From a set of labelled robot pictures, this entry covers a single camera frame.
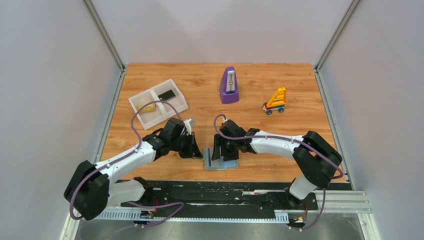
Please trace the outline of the green card holder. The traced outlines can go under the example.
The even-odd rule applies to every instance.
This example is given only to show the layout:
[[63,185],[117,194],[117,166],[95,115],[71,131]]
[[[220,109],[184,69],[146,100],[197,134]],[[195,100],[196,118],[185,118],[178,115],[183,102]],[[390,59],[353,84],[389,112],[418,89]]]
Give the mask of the green card holder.
[[237,159],[224,160],[224,158],[221,157],[220,159],[212,160],[213,148],[205,147],[203,150],[204,167],[207,170],[227,170],[239,167],[239,161]]

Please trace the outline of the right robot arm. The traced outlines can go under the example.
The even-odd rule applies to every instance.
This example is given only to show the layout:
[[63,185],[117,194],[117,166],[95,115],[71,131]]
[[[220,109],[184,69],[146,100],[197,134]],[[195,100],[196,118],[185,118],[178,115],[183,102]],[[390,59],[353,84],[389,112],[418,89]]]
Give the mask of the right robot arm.
[[214,135],[210,158],[232,161],[239,158],[240,152],[272,154],[296,162],[301,174],[293,180],[285,195],[286,204],[292,209],[301,207],[310,192],[325,189],[333,179],[344,175],[340,168],[342,156],[315,131],[287,136],[258,128],[244,130],[233,120],[225,120]]

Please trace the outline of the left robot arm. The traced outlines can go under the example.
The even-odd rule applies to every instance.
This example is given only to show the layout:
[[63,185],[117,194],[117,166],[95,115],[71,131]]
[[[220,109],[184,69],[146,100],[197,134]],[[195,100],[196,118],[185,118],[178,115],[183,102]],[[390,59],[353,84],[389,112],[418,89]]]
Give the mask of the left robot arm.
[[64,191],[70,209],[77,210],[81,218],[92,220],[104,209],[125,202],[137,202],[149,206],[153,193],[146,180],[136,177],[120,181],[126,174],[143,165],[152,163],[170,152],[182,159],[202,158],[192,127],[195,120],[171,118],[163,128],[139,139],[128,150],[96,164],[81,162]]

